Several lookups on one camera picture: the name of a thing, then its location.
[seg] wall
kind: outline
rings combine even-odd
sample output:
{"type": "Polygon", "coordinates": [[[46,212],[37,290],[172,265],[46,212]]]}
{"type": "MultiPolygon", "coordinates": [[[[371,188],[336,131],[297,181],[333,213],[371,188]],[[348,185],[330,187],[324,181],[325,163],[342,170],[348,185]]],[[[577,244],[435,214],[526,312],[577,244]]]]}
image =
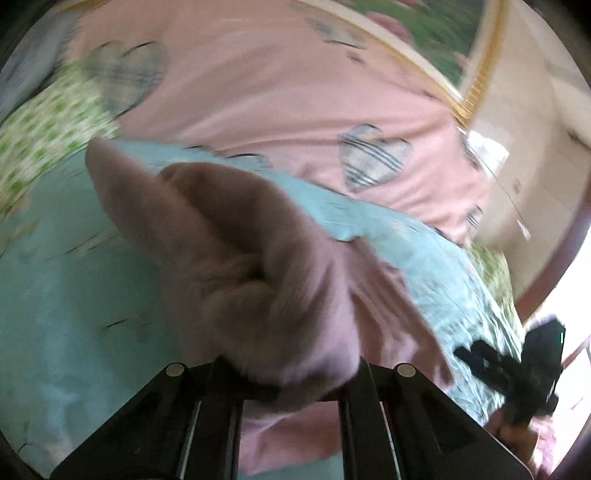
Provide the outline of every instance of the wall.
{"type": "Polygon", "coordinates": [[[505,252],[516,297],[560,243],[586,189],[591,152],[569,135],[573,125],[583,125],[582,138],[591,131],[591,119],[585,123],[591,108],[577,107],[584,105],[580,96],[587,94],[585,88],[574,61],[545,22],[521,0],[511,0],[498,63],[471,127],[509,151],[479,239],[505,252]],[[517,224],[516,210],[531,234],[529,241],[517,224]]]}

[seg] bedding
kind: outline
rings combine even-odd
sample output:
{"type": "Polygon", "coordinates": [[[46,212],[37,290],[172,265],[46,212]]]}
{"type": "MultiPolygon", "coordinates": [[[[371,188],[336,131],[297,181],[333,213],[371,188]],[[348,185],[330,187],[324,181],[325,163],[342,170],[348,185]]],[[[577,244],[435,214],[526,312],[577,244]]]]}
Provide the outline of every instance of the bedding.
{"type": "MultiPolygon", "coordinates": [[[[452,352],[484,338],[518,357],[518,339],[465,253],[433,229],[274,171],[262,157],[116,144],[152,171],[179,161],[254,171],[277,183],[333,238],[364,238],[403,272],[454,372],[448,395],[480,424],[501,405],[452,352]]],[[[164,321],[157,272],[100,210],[83,152],[44,174],[27,208],[0,223],[0,254],[0,428],[23,460],[47,475],[180,353],[164,321]]],[[[258,445],[253,455],[264,460],[258,449],[265,443],[258,445]]],[[[252,462],[248,471],[265,465],[252,462]]]]}
{"type": "Polygon", "coordinates": [[[67,58],[110,42],[166,56],[156,90],[119,118],[123,136],[264,155],[470,241],[489,182],[428,80],[368,33],[297,1],[111,0],[83,16],[67,58]]]}
{"type": "Polygon", "coordinates": [[[0,124],[0,220],[40,174],[84,148],[95,135],[117,134],[98,85],[77,62],[0,124]]]}
{"type": "Polygon", "coordinates": [[[501,313],[509,321],[521,342],[523,342],[525,330],[515,310],[509,265],[503,252],[473,242],[470,247],[466,248],[466,255],[470,258],[476,272],[480,275],[492,298],[501,309],[501,313]]]}
{"type": "Polygon", "coordinates": [[[0,70],[0,124],[47,83],[79,17],[76,12],[50,11],[19,42],[0,70]]]}

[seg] hand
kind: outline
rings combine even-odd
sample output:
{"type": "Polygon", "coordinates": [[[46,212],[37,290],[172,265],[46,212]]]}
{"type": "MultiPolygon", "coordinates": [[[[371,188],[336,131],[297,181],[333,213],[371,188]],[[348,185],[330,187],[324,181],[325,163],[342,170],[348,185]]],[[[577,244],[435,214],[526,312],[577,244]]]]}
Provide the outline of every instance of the hand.
{"type": "Polygon", "coordinates": [[[491,415],[484,429],[502,441],[536,475],[538,466],[534,462],[534,451],[539,437],[537,432],[528,426],[506,424],[505,410],[502,408],[491,415]]]}

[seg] plaid heart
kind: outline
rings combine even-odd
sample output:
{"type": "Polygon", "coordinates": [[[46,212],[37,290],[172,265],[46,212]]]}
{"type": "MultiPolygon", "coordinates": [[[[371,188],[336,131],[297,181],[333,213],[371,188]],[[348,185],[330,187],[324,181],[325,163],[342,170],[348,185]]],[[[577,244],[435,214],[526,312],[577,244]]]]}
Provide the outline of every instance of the plaid heart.
{"type": "Polygon", "coordinates": [[[382,131],[373,125],[356,126],[339,138],[346,187],[358,192],[395,179],[412,150],[401,138],[384,141],[382,131]]]}
{"type": "Polygon", "coordinates": [[[162,82],[165,49],[149,42],[124,51],[121,42],[108,42],[83,59],[85,73],[97,80],[109,111],[122,115],[138,106],[162,82]]]}

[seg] pillow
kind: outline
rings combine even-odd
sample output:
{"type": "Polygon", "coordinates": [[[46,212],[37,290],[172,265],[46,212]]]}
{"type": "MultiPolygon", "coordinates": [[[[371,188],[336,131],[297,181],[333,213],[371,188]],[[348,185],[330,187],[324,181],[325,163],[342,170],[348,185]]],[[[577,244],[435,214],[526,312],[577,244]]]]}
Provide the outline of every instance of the pillow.
{"type": "Polygon", "coordinates": [[[0,126],[0,219],[40,174],[94,135],[112,138],[116,132],[97,85],[77,64],[65,67],[55,83],[0,126]]]}

